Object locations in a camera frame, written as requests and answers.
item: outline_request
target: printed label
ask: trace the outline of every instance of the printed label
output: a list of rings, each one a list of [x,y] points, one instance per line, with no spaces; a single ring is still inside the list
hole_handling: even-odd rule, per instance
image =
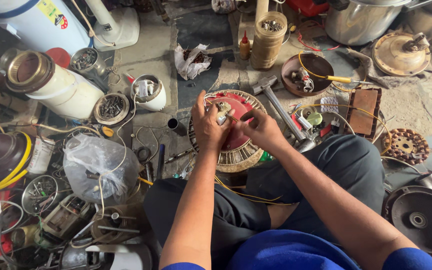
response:
[[[68,19],[66,19],[51,0],[41,0],[37,4],[37,7],[52,23],[54,23],[54,26],[60,29],[66,29],[68,27]]]
[[[111,27],[111,25],[109,23],[103,24],[103,30],[104,31],[111,31],[113,30],[113,28]]]

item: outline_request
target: sticker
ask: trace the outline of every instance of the sticker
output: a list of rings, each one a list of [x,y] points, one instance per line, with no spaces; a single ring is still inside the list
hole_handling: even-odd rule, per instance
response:
[[[66,29],[68,27],[68,19],[66,19],[51,0],[41,0],[37,4],[37,7],[52,23],[54,23],[54,26],[60,29]]]
[[[109,24],[109,23],[103,24],[102,27],[103,27],[104,31],[111,31],[111,30],[113,30],[113,28],[111,27],[111,24]]]
[[[334,105],[338,105],[338,100],[336,99],[336,97],[325,96],[325,97],[321,98],[321,104],[334,104]],[[322,112],[334,112],[336,114],[339,114],[339,109],[338,109],[337,106],[325,106],[325,105],[321,105],[321,113]]]

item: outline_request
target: brown bowl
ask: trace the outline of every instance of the brown bowl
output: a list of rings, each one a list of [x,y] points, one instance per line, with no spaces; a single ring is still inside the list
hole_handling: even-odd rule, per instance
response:
[[[304,67],[309,71],[317,74],[319,76],[334,76],[334,70],[331,64],[321,56],[317,56],[312,53],[301,53],[301,62],[303,62]],[[281,69],[281,81],[284,87],[289,92],[300,96],[300,97],[312,97],[321,94],[328,86],[331,85],[331,81],[325,78],[318,78],[314,75],[309,74],[309,78],[313,80],[314,90],[311,93],[303,91],[303,83],[294,83],[291,78],[293,72],[298,72],[301,67],[298,55],[295,55],[288,60],[283,65]]]

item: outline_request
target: red container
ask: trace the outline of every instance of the red container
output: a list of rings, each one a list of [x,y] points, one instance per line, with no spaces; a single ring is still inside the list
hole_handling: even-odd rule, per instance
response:
[[[329,9],[328,3],[316,5],[313,0],[286,0],[285,3],[297,13],[299,13],[298,9],[301,9],[301,14],[306,17],[317,16]]]

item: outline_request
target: glue bottle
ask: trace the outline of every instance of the glue bottle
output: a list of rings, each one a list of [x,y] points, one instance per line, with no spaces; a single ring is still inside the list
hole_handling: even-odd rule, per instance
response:
[[[246,30],[244,30],[244,37],[239,43],[239,57],[243,60],[249,59],[250,44],[248,38],[246,37]]]

